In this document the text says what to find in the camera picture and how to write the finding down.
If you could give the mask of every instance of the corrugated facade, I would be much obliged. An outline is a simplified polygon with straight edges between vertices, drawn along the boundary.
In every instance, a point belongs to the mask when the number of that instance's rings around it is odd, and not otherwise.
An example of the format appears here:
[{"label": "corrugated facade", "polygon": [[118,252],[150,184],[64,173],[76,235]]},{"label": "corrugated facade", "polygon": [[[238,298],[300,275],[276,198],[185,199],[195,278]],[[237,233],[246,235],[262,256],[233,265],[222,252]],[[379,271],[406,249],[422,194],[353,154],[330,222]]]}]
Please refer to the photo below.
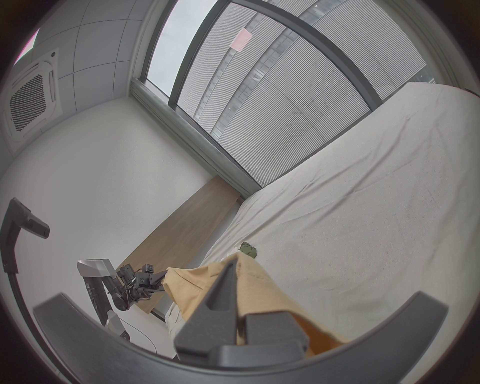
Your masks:
[{"label": "corrugated facade", "polygon": [[[312,20],[313,27],[341,48],[386,99],[415,78],[425,62],[373,1],[341,1],[277,0],[277,6]],[[317,5],[333,9],[323,14],[314,9]],[[295,42],[280,56],[275,53],[272,47],[286,29],[268,17],[255,24],[246,47],[230,53],[219,67],[235,35],[256,15],[236,4],[227,7],[192,66],[179,106],[207,132],[215,128],[213,137],[259,184],[266,185],[369,109],[340,70],[303,38],[287,33]],[[265,53],[276,56],[270,66],[259,66]],[[244,87],[250,87],[247,93]]]}]

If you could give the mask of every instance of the air vent grille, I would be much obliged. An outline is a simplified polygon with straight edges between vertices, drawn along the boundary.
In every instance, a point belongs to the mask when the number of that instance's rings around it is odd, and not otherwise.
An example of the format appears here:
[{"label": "air vent grille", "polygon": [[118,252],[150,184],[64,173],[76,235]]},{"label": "air vent grille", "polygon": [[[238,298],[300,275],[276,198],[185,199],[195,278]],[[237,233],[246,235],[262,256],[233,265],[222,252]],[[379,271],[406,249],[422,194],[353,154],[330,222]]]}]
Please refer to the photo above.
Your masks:
[{"label": "air vent grille", "polygon": [[38,74],[15,92],[10,99],[15,130],[20,132],[46,109],[43,76]]}]

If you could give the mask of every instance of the cloudy sky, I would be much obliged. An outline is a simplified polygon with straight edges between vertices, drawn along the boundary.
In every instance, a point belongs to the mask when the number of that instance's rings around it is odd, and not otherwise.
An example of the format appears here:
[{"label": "cloudy sky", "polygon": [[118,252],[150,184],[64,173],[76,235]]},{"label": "cloudy sky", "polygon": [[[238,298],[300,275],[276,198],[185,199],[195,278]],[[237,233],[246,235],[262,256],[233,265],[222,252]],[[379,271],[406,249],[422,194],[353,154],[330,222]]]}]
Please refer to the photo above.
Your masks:
[{"label": "cloudy sky", "polygon": [[163,28],[148,79],[170,96],[183,56],[216,0],[179,0]]}]

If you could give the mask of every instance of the cable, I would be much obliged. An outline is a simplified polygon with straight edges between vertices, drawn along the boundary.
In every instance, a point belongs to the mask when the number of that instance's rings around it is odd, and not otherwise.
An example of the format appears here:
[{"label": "cable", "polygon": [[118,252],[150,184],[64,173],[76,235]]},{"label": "cable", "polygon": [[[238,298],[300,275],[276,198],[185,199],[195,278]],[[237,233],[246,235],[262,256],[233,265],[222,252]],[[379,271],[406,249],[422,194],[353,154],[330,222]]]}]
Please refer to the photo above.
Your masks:
[{"label": "cable", "polygon": [[[123,320],[120,316],[119,316],[119,319],[122,320],[125,324],[129,325],[130,327],[135,328],[133,325],[131,325],[130,323],[127,323],[125,320]],[[143,336],[145,336],[145,337],[150,341],[150,343],[152,343],[153,348],[155,348],[155,353],[157,353],[156,347],[155,347],[155,344],[153,343],[153,341],[150,340],[150,338],[149,338],[146,334],[144,334],[140,329],[138,329],[138,328],[135,328],[135,329],[136,329],[138,332],[140,332]]]}]

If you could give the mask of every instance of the white sheet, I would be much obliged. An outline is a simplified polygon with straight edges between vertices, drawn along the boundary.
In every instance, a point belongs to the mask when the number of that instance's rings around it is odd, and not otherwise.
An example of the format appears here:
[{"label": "white sheet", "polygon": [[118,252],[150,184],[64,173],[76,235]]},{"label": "white sheet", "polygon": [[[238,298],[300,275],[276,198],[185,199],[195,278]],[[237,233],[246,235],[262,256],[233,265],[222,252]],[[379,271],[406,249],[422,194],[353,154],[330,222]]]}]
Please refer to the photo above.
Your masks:
[{"label": "white sheet", "polygon": [[[441,331],[403,381],[413,382],[480,291],[479,154],[480,99],[409,83],[245,201],[202,265],[248,241],[284,292],[351,339],[418,290],[447,303]],[[173,316],[170,329],[179,321]]]}]

